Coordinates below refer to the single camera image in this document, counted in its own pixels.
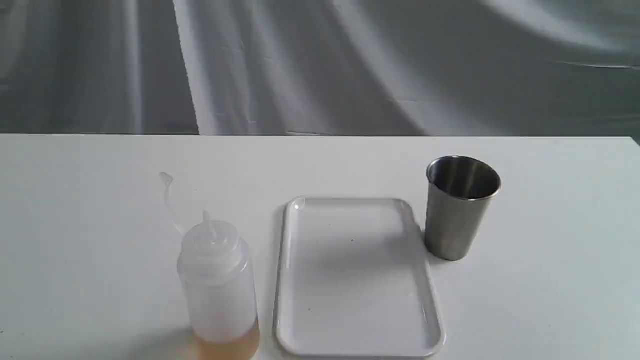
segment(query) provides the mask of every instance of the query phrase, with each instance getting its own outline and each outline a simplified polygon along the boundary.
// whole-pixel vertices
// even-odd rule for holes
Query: stainless steel cup
[[[500,176],[482,161],[444,156],[429,164],[427,178],[424,242],[435,256],[460,260],[469,252],[484,211],[500,190]]]

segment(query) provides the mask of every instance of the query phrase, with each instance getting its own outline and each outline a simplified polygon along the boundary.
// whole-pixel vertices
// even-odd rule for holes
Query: tray rim
[[[285,249],[287,249],[288,247],[284,246],[285,243],[288,243],[291,240],[290,236],[287,236],[287,234],[290,233],[290,221],[288,221],[289,219],[289,214],[291,213],[291,211],[295,211],[295,209],[293,209],[293,206],[301,201],[304,200],[305,202],[307,200],[355,200],[355,201],[380,201],[380,200],[387,200],[387,201],[392,201],[392,202],[396,202],[398,204],[401,205],[401,207],[405,210],[405,211],[409,211],[409,215],[411,216],[411,218],[413,219],[413,221],[415,221],[415,216],[413,214],[413,208],[411,207],[411,205],[406,202],[403,199],[398,199],[398,198],[394,198],[394,197],[323,197],[323,196],[306,196],[306,195],[301,195],[301,196],[297,196],[293,199],[291,199],[287,205],[284,208],[284,213],[283,213],[283,226],[282,226],[282,237],[280,239],[280,252],[278,255],[278,279],[276,282],[276,304],[275,304],[275,316],[274,316],[274,331],[275,331],[275,337],[278,340],[280,346],[282,346],[284,348],[284,350],[286,350],[288,353],[295,355],[295,356],[302,356],[302,357],[354,357],[354,358],[363,358],[363,357],[394,357],[394,358],[398,358],[398,359],[415,359],[416,357],[429,357],[429,356],[433,356],[437,353],[439,353],[442,349],[442,347],[444,346],[446,339],[447,339],[447,334],[445,332],[445,328],[444,328],[444,324],[443,324],[443,320],[442,320],[442,311],[440,309],[440,302],[438,301],[438,294],[436,292],[435,289],[435,285],[433,284],[433,278],[431,276],[431,265],[429,263],[429,258],[427,257],[425,259],[424,262],[424,268],[425,268],[425,273],[426,273],[426,277],[428,280],[428,287],[429,287],[429,292],[431,294],[431,297],[433,298],[433,307],[435,308],[435,312],[436,312],[436,319],[438,320],[438,329],[440,330],[440,338],[438,339],[438,341],[436,342],[436,344],[429,348],[428,351],[424,354],[420,354],[420,355],[411,355],[411,356],[404,356],[404,355],[393,355],[393,354],[367,354],[367,355],[356,355],[356,356],[345,356],[345,355],[340,355],[340,354],[306,354],[303,352],[300,352],[298,349],[296,349],[294,346],[292,346],[291,344],[289,344],[286,340],[286,336],[284,336],[282,334],[282,321],[280,319],[280,314],[282,313],[282,302],[280,301],[280,293],[282,291],[282,282],[280,281],[282,278],[282,273],[283,273],[283,266],[282,266],[282,260],[284,258],[285,255]],[[422,231],[420,229],[420,226],[418,224],[416,224],[417,226],[417,230],[418,233],[420,234]]]

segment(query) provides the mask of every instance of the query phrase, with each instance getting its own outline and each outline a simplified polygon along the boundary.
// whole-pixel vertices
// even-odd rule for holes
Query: white table
[[[430,160],[502,176],[474,247],[432,259],[447,341],[434,359],[640,359],[640,148],[626,138],[0,136],[0,359],[192,353],[163,208],[208,209],[251,245],[271,335],[282,207],[397,197],[424,221]]]

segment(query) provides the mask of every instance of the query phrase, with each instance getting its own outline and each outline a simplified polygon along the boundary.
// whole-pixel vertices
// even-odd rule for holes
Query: plastic tray
[[[396,199],[292,200],[276,309],[298,356],[425,357],[445,339],[420,229]]]

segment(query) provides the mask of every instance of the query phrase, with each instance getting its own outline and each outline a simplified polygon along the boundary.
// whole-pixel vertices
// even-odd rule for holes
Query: oil
[[[237,340],[229,343],[210,343],[196,335],[196,344],[200,360],[249,360],[260,345],[260,326],[258,319],[249,331]]]

